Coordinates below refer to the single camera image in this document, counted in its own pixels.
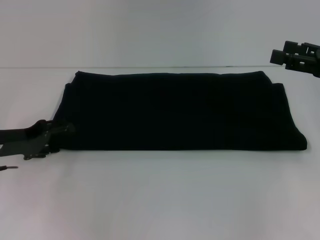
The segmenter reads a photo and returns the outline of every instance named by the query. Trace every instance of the folded black cloth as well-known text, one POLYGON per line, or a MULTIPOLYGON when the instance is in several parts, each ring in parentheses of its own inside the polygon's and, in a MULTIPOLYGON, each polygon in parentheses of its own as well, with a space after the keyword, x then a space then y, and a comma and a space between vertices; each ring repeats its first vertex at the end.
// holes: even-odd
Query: folded black cloth
POLYGON ((53 120, 75 134, 52 136, 69 150, 305 150, 284 86, 242 74, 77 72, 53 120))

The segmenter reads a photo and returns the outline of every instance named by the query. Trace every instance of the folded garment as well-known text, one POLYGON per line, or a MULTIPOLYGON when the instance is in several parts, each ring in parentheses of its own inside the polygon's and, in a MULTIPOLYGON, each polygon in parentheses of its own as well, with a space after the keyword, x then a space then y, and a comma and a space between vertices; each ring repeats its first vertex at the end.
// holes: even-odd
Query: folded garment
POLYGON ((242 74, 77 72, 54 121, 72 135, 68 150, 305 150, 284 86, 262 72, 242 74))

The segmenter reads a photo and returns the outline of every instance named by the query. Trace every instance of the white background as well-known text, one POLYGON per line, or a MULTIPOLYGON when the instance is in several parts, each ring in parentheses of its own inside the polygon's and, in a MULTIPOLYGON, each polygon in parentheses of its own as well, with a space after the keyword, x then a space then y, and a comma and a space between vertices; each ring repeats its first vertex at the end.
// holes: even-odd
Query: white background
POLYGON ((0 0, 0 129, 52 119, 77 71, 264 71, 284 84, 308 140, 301 152, 2 157, 19 169, 0 172, 1 240, 318 240, 320 80, 269 64, 285 40, 320 43, 318 9, 313 0, 0 0))

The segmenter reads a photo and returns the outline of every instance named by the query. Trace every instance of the black fabric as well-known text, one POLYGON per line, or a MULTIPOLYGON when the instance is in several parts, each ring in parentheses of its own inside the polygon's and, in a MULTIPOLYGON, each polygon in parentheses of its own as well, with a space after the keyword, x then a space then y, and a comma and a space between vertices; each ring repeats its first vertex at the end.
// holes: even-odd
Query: black fabric
POLYGON ((100 75, 77 72, 54 120, 69 150, 305 150, 284 86, 262 72, 100 75))

